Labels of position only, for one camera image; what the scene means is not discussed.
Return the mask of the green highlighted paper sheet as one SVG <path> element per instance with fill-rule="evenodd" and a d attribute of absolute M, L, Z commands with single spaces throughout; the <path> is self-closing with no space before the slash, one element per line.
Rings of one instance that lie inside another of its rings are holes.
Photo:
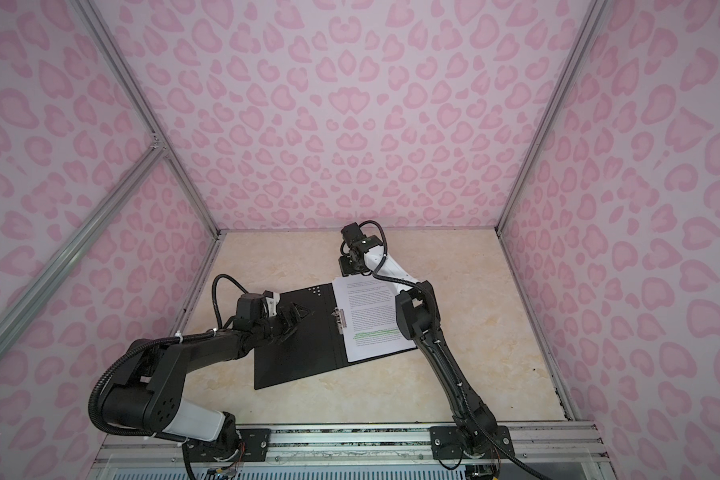
<path fill-rule="evenodd" d="M 395 287 L 361 275 L 337 277 L 332 288 L 349 363 L 409 351 L 396 321 Z"/>

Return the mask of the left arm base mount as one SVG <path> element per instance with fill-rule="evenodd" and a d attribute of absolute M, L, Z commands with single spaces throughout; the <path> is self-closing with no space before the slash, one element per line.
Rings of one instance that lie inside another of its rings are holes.
<path fill-rule="evenodd" d="M 187 441 L 182 455 L 190 463 L 264 462 L 271 433 L 268 428 L 227 429 L 214 441 Z"/>

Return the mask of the blue black file folder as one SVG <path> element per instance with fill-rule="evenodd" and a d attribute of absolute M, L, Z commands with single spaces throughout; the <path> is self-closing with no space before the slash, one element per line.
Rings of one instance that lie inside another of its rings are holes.
<path fill-rule="evenodd" d="M 284 292 L 280 300 L 306 308 L 308 315 L 287 340 L 256 350 L 256 390 L 415 349 L 400 335 L 394 320 L 375 330 L 350 332 L 346 310 L 337 305 L 331 283 Z"/>

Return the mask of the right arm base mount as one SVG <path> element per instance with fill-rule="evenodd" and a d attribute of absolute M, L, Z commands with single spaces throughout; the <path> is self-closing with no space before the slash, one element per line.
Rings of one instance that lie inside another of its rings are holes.
<path fill-rule="evenodd" d="M 428 429 L 432 457 L 435 460 L 492 460 L 504 459 L 506 453 L 515 455 L 510 431 L 499 425 L 488 436 L 479 430 L 471 436 L 457 426 L 434 426 Z"/>

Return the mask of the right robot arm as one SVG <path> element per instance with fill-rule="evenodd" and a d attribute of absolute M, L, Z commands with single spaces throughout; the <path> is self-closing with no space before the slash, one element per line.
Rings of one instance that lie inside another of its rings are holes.
<path fill-rule="evenodd" d="M 432 284 L 411 276 L 393 259 L 378 222 L 350 223 L 341 229 L 341 235 L 339 264 L 344 276 L 370 276 L 395 287 L 397 328 L 423 354 L 443 389 L 462 452 L 473 458 L 489 453 L 513 461 L 511 442 L 500 436 L 495 415 L 448 347 Z"/>

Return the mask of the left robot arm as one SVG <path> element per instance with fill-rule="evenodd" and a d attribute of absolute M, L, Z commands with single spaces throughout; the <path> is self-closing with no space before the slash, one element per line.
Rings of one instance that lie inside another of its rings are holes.
<path fill-rule="evenodd" d="M 271 292 L 245 293 L 234 316 L 204 333 L 136 340 L 94 385 L 89 418 L 110 435 L 171 440 L 230 457 L 241 448 L 235 417 L 185 400 L 186 377 L 284 342 L 310 314 Z"/>

